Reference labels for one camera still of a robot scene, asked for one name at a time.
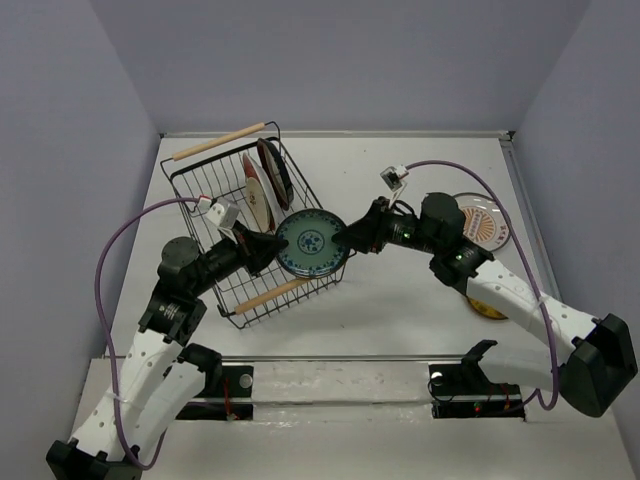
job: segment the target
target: wooden handle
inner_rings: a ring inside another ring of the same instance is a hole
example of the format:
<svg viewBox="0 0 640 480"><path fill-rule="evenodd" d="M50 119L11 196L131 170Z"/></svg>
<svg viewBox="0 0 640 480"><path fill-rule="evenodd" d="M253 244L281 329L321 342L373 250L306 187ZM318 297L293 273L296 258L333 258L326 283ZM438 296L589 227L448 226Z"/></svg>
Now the wooden handle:
<svg viewBox="0 0 640 480"><path fill-rule="evenodd" d="M201 143L200 145L196 145L195 147L187 148L186 150L182 150L181 152L174 153L171 158L174 161L182 160L183 158L190 157L191 155L195 155L196 153L204 152L205 150L209 150L213 147L219 147L220 145L224 145L225 143L229 143L232 140L237 140L238 138L246 137L247 135L251 135L252 133L259 132L263 130L265 127L264 123L257 123L252 125L251 127L243 128L242 130L238 130L237 132L227 133L220 138L216 138L215 140L211 140L207 143Z"/></svg>
<svg viewBox="0 0 640 480"><path fill-rule="evenodd" d="M294 280L291 280L290 282L283 283L282 285L274 288L273 290L269 290L268 292L265 292L262 295L258 295L257 297L252 298L251 300L247 300L246 302L238 305L235 309L236 315L245 313L251 310L252 308L259 307L263 303L266 303L269 300L273 300L274 298L279 297L280 295L284 295L285 293L290 292L294 288L298 288L311 280L312 280L311 278L296 278Z"/></svg>

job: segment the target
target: metal wire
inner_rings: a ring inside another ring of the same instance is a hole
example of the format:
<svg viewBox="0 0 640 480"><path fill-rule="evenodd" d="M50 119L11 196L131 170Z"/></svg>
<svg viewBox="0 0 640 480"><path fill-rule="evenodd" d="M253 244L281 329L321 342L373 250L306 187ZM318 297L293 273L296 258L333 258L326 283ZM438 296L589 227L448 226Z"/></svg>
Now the metal wire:
<svg viewBox="0 0 640 480"><path fill-rule="evenodd" d="M269 137L268 140L277 146L282 155L294 190L294 200L289 210L284 212L285 215L305 208L322 208L318 197L291 158L285 145L281 142L280 128L275 122L269 122L268 125L273 125L278 132L277 136ZM160 162L160 166L167 180L171 183L176 197L208 195L212 198L226 198L237 203L240 207L238 219L247 228L259 231L256 219L247 203L245 174L242 167L242 155L244 153L249 154L254 159L258 159L256 147L257 142L248 143L176 170L171 168L176 165L171 159ZM205 221L203 217L205 212L197 209L189 210L184 206L181 210L189 235L198 242L202 252L206 252L214 243L220 240L218 231L213 225L208 225ZM250 277L246 271L239 270L217 283L212 288L212 291L218 302L220 314L226 317L236 328L243 329L264 317L271 316L275 312L303 301L305 298L310 298L321 291L329 289L329 287L342 280L344 269L345 267L343 266L336 273L327 277L311 280L295 290L276 297L241 315L235 314L237 305L293 280L295 277L274 261L258 277Z"/></svg>

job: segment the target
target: black wire dish rack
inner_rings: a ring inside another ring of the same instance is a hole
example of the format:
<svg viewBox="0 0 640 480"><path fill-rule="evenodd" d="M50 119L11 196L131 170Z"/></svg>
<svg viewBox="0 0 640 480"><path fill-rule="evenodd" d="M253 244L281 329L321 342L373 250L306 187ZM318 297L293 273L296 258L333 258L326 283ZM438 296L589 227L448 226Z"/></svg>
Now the black wire dish rack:
<svg viewBox="0 0 640 480"><path fill-rule="evenodd" d="M276 129L277 135L266 137L266 139L276 145L280 151L294 189L294 200L291 202L289 210L283 213L288 216L293 212L306 208L322 208L320 200L318 200L318 197L316 197L304 175L282 143L280 127L275 122L257 124L239 132L225 135L217 140L174 154L172 158L160 162L162 171L169 183L171 183L176 197L206 195L214 199L222 197L235 202L240 207L238 220L247 228L260 231L245 196L245 174L242 167L242 155L244 153L248 153L253 159L258 159L257 141L172 172L169 172L167 167L179 167L180 165L175 163L174 160L182 160L209 148L256 133L268 125L272 125ZM198 242L201 252L206 252L221 239L215 226L204 218L204 213L206 212L201 212L197 208L190 210L183 204L181 204L181 210L189 234ZM296 277L282 269L276 261L273 261L258 277L251 277L244 269L240 269L218 282L212 290L217 298L220 314L227 318L236 328L243 329L254 322L260 321L263 317L269 317L337 284L344 276L345 266L327 277L307 281L295 289L244 313L236 313L236 307L291 280L295 280Z"/></svg>

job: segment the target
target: plate with orange sunburst pattern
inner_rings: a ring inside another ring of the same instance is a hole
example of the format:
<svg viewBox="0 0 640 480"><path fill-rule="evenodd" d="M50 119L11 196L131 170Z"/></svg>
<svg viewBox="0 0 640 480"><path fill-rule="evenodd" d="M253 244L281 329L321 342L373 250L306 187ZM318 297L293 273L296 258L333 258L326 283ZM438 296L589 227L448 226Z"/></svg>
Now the plate with orange sunburst pattern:
<svg viewBox="0 0 640 480"><path fill-rule="evenodd" d="M509 241L511 232L493 200L479 193L459 193L454 198L464 213L464 235L469 240L490 252Z"/></svg>

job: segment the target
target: gray backdrop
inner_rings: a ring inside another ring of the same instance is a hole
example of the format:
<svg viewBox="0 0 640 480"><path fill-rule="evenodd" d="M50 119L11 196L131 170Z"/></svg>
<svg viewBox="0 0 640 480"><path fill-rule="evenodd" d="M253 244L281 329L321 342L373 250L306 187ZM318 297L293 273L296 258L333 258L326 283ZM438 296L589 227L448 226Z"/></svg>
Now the gray backdrop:
<svg viewBox="0 0 640 480"><path fill-rule="evenodd" d="M594 0L516 151L564 299L631 327L640 354L640 3ZM638 472L640 382L616 404Z"/></svg>
<svg viewBox="0 0 640 480"><path fill-rule="evenodd" d="M587 0L92 0L160 131L515 129Z"/></svg>
<svg viewBox="0 0 640 480"><path fill-rule="evenodd" d="M141 208L158 140L86 1L2 2L3 479L52 478L45 454L69 435L89 358L104 348L93 270L109 235ZM110 313L132 240L106 272Z"/></svg>

